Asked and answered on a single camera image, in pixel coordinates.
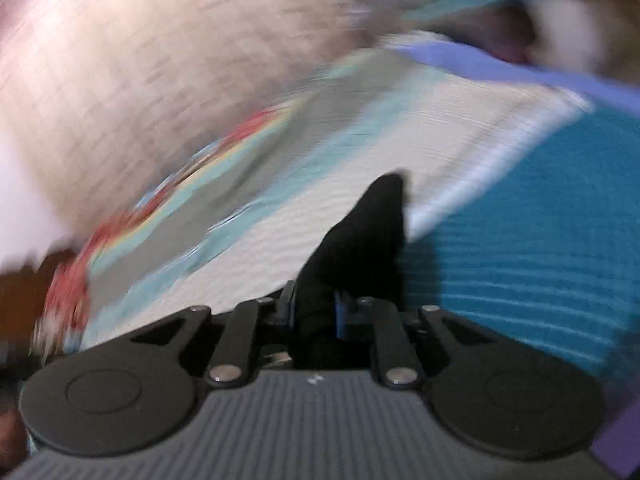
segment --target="striped fabric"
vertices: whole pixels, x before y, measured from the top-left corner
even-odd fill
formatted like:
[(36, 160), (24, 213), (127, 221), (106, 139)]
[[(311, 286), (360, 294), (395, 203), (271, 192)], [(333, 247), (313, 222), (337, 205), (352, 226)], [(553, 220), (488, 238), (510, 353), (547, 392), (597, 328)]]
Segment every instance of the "striped fabric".
[(565, 127), (408, 247), (409, 303), (623, 380), (640, 364), (639, 156), (621, 112)]

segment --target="black round pad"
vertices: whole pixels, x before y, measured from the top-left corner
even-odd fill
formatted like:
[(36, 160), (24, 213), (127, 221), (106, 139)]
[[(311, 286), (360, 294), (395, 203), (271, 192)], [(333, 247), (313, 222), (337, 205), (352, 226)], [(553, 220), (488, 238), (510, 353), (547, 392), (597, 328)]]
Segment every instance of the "black round pad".
[(604, 412), (593, 378), (516, 343), (457, 353), (434, 381), (430, 400), (456, 436), (518, 460), (561, 456), (586, 446)]
[(169, 435), (194, 402), (193, 380), (158, 346), (121, 344), (43, 368), (26, 383), (20, 411), (47, 447), (76, 456), (114, 456)]

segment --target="ribbed texture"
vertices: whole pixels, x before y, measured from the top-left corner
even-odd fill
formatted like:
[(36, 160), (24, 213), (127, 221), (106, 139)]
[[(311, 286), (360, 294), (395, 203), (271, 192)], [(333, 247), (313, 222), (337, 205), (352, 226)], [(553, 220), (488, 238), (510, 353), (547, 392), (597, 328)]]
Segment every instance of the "ribbed texture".
[[(610, 478), (586, 454), (529, 465), (475, 452), (415, 394), (377, 386), (366, 371), (322, 372), (310, 384), (314, 375), (263, 372), (210, 395), (190, 426), (153, 449), (99, 460), (44, 451), (11, 480)], [(554, 476), (564, 468), (571, 474)]]
[(612, 380), (640, 363), (640, 121), (601, 110), (408, 247), (439, 303)]

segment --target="silver bolt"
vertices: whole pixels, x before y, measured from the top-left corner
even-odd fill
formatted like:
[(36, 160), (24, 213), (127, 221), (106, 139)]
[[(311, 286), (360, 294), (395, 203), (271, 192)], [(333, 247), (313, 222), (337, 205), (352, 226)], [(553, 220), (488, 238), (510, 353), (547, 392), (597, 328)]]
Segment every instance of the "silver bolt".
[(235, 365), (218, 365), (209, 370), (209, 377), (217, 383), (229, 383), (242, 376), (242, 370)]
[(386, 379), (393, 384), (411, 384), (418, 380), (418, 372), (413, 368), (391, 368), (386, 373)]

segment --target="white wall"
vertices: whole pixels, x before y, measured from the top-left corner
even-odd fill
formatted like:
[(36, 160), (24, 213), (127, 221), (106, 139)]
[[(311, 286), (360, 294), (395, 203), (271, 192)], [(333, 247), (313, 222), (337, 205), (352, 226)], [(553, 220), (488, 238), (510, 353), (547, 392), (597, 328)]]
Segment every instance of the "white wall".
[(13, 139), (0, 131), (0, 269), (27, 256), (39, 262), (53, 243), (71, 237), (36, 186)]

